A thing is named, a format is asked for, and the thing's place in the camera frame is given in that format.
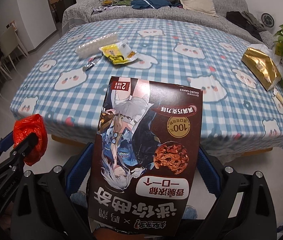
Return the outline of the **dark clothes pile on sofa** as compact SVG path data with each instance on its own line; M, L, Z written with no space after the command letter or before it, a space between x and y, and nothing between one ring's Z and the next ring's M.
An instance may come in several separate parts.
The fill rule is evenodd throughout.
M265 26L248 11L229 11L226 13L226 19L240 28L248 31L253 37L262 41L260 33L266 31Z

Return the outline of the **clear bubble wrap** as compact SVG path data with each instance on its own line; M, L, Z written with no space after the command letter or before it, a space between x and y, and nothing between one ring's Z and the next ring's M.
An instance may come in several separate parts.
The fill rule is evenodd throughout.
M77 46L77 48L75 48L75 53L78 55L80 59L85 59L88 58L89 56L98 54L100 52L99 51L100 47L117 42L118 42L117 32L110 33Z

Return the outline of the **gold tissue pack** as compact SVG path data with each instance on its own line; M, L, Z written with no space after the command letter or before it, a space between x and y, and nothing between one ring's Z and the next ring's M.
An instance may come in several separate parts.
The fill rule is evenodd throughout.
M275 87L282 79L278 70L278 58L264 44L250 44L244 52L241 61L257 77L266 91Z

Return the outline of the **beige cushion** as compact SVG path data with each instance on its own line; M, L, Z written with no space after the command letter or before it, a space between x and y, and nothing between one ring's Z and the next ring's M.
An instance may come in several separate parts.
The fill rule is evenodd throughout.
M180 0L184 9L217 17L213 0Z

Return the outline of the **green cloth on sofa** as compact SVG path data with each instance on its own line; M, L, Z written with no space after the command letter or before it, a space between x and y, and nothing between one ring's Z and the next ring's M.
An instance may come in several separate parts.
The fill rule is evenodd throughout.
M117 5L117 6L130 6L131 5L131 1L132 0L118 0L114 3L114 5Z

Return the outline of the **small black silver wrapper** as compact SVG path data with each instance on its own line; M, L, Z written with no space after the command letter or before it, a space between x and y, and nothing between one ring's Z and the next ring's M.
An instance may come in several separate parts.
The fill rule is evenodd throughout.
M89 69L91 69L92 67L94 67L97 63L99 63L99 61L102 59L102 55L94 55L93 57L89 58L87 64L85 66L82 67L82 71L86 72Z

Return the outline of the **grey covered sofa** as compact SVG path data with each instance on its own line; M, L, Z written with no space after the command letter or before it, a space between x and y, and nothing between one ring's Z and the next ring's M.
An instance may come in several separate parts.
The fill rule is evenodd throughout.
M105 10L97 14L93 13L101 2L98 0L85 0L68 7L62 18L62 32L65 34L72 28L92 22L128 19L128 18L159 18L165 20L182 21L199 24L224 31L227 34L235 35L249 43L264 43L268 48L274 46L275 37L269 31L260 33L260 38L253 37L248 31L231 23L226 18L229 11L248 11L245 0L212 0L216 11L215 16L210 16L204 12L191 11L179 7L161 7L159 9L133 9L130 6Z

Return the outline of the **round black fan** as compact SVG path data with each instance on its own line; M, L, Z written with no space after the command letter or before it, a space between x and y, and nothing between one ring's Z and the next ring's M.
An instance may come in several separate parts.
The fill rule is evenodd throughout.
M264 12L261 15L261 21L262 21L262 24L269 29L273 28L275 25L275 20L273 16L266 12Z

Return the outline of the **dark cookie box anime print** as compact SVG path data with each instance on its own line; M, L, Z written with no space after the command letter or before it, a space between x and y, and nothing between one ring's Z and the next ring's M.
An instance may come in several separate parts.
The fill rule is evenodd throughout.
M202 108L199 89L111 77L88 180L88 216L124 233L174 233L196 170Z

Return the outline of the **blue jacket on sofa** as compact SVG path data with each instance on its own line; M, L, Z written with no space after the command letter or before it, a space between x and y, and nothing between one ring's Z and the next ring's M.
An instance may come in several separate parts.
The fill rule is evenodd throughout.
M159 9L162 7L179 7L182 8L181 3L171 3L169 0L132 0L131 7L133 9Z

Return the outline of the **blue checkered bear tablecloth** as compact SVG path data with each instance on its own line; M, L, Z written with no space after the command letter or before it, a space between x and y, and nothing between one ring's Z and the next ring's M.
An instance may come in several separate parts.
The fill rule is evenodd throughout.
M140 58L116 67L88 61L76 48L116 33ZM283 90L266 91L241 62L250 44L217 29L180 21L131 18L72 28L39 59L17 90L14 117L41 114L49 134L93 140L107 85L113 76L174 83L203 91L201 142L218 154L283 148Z

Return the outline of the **white dining chair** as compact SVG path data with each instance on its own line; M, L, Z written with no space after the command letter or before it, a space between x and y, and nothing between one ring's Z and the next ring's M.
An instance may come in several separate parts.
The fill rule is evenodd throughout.
M4 55L4 58L8 58L11 62L14 70L16 66L11 58L10 54L14 52L15 49L18 49L25 57L28 57L26 52L22 49L19 38L15 33L14 27L11 25L9 28L5 30L5 32L0 36L0 49Z

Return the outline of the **yellow white snack wrapper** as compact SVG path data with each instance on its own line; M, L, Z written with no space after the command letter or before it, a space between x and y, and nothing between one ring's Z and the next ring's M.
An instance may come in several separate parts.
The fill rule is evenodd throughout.
M127 39L102 46L99 51L114 65L129 64L139 57L139 54L130 48Z

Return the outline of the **red plastic bag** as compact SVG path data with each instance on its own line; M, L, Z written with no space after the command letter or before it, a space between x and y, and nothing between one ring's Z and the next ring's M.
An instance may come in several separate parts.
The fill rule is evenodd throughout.
M25 140L29 141L31 150L26 153L24 162L28 166L32 166L44 156L48 145L48 135L41 115L34 114L15 122L14 147Z

